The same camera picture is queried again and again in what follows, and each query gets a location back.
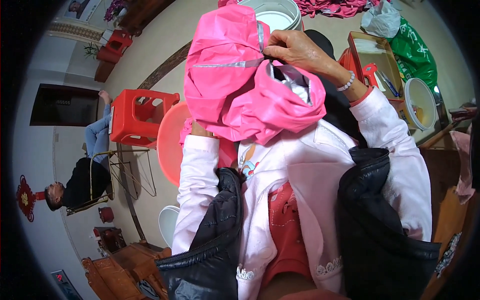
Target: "white sleeve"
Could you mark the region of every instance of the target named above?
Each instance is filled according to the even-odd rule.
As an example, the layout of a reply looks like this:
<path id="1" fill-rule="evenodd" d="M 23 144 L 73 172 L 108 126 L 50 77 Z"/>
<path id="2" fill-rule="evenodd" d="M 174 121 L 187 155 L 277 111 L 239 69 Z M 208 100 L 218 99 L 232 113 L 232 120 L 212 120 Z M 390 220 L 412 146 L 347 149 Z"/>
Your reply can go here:
<path id="1" fill-rule="evenodd" d="M 218 194 L 218 145 L 215 138 L 187 135 L 183 145 L 177 201 L 180 212 L 173 233 L 172 255 L 188 251 L 205 216 Z"/>
<path id="2" fill-rule="evenodd" d="M 390 173 L 383 188 L 385 199 L 398 212 L 408 236 L 430 241 L 432 236 L 432 201 L 427 166 L 407 124 L 378 89 L 351 112 L 359 122 L 368 147 L 390 150 Z"/>

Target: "cardboard box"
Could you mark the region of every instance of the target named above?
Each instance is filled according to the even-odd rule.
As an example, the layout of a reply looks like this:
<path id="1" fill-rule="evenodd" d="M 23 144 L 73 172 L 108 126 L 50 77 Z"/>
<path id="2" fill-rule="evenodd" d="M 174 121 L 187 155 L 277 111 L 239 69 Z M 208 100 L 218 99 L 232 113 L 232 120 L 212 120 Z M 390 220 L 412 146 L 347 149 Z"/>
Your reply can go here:
<path id="1" fill-rule="evenodd" d="M 353 39 L 365 39 L 369 41 L 375 41 L 378 45 L 377 48 L 384 49 L 386 53 L 382 54 L 366 54 L 366 53 L 358 53 L 353 42 Z M 398 103 L 399 101 L 405 100 L 405 95 L 403 92 L 403 81 L 400 78 L 400 72 L 398 71 L 398 67 L 396 64 L 395 56 L 393 54 L 392 48 L 390 44 L 387 42 L 386 39 L 378 36 L 372 36 L 362 32 L 350 32 L 348 35 L 348 44 L 350 48 L 345 50 L 344 54 L 342 55 L 344 67 L 353 71 L 356 77 L 362 81 L 366 85 L 370 85 L 370 80 L 365 76 L 364 70 L 368 64 L 374 63 L 378 69 L 378 71 L 383 71 L 388 79 L 392 82 L 395 89 L 400 93 L 400 97 L 394 96 L 392 91 L 388 88 L 385 82 L 382 81 L 382 85 L 385 88 L 384 95 L 390 101 L 390 103 L 394 104 L 395 102 Z"/>

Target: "beaded bracelet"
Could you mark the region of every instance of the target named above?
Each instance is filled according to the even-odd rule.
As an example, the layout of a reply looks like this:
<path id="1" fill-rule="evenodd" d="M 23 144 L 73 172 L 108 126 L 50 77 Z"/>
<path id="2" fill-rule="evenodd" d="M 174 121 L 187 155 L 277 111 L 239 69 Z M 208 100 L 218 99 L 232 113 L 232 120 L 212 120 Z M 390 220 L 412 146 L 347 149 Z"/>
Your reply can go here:
<path id="1" fill-rule="evenodd" d="M 336 89 L 337 91 L 343 92 L 343 91 L 345 91 L 346 89 L 348 89 L 348 88 L 352 85 L 353 80 L 355 79 L 355 73 L 354 73 L 353 71 L 349 71 L 349 72 L 352 74 L 352 76 L 350 77 L 350 81 L 347 82 L 346 85 L 337 88 L 337 89 Z"/>

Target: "potted plant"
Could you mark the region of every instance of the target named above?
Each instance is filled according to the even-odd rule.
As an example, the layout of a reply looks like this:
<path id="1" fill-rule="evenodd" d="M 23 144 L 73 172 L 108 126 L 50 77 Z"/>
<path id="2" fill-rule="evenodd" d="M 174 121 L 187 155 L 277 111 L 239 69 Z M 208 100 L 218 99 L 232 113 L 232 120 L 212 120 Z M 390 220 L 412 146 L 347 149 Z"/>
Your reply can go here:
<path id="1" fill-rule="evenodd" d="M 110 4 L 110 6 L 105 11 L 105 16 L 103 19 L 107 22 L 115 20 L 114 25 L 116 26 L 115 23 L 119 22 L 118 18 L 124 16 L 126 12 L 127 11 L 124 0 L 113 0 L 112 4 Z"/>
<path id="2" fill-rule="evenodd" d="M 88 58 L 91 56 L 96 57 L 100 49 L 96 44 L 90 42 L 88 43 L 88 46 L 84 47 L 84 51 L 85 51 L 85 56 Z"/>
<path id="3" fill-rule="evenodd" d="M 98 60 L 103 60 L 103 61 L 108 61 L 113 63 L 119 62 L 120 57 L 121 57 L 120 55 L 118 55 L 113 51 L 108 50 L 107 48 L 105 48 L 105 46 L 102 46 L 100 48 L 100 51 L 98 51 L 98 54 L 96 55 L 96 59 Z"/>

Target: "jeans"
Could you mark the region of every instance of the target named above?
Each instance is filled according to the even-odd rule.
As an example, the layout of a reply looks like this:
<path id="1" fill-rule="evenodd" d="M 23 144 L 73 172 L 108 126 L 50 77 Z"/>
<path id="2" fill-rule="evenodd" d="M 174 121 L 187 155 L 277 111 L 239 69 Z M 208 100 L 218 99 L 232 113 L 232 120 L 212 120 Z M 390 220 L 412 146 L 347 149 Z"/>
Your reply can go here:
<path id="1" fill-rule="evenodd" d="M 110 104 L 105 105 L 103 118 L 88 125 L 85 128 L 85 143 L 87 145 L 87 157 L 92 158 L 96 153 L 108 151 L 110 138 L 108 136 L 108 125 L 110 123 Z M 110 172 L 108 155 L 98 155 L 93 159 Z"/>

